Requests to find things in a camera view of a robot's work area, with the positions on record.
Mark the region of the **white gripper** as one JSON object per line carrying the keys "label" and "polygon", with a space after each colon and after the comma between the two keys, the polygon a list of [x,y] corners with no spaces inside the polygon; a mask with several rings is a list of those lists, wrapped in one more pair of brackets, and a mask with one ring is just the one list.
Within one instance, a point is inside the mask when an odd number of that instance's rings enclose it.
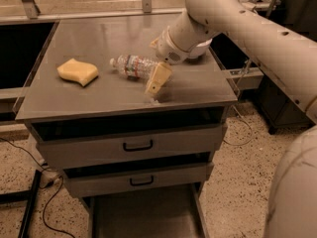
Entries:
{"label": "white gripper", "polygon": [[[182,63],[188,57],[188,53],[182,51],[172,41],[169,28],[163,30],[156,39],[151,41],[150,47],[156,50],[156,56],[159,60],[163,60],[169,64]],[[152,70],[147,82],[145,94],[156,95],[170,78],[171,68],[170,65],[165,62],[159,62]]]}

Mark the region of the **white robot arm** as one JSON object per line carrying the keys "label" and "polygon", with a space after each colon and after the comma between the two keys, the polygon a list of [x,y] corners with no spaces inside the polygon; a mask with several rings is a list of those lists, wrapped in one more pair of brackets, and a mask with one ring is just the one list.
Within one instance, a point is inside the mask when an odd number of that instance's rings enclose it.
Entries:
{"label": "white robot arm", "polygon": [[[185,0],[180,16],[151,46],[160,60],[178,64],[220,33],[307,117],[317,119],[316,43],[252,12],[241,0]],[[317,238],[317,126],[297,137],[277,165],[264,238]]]}

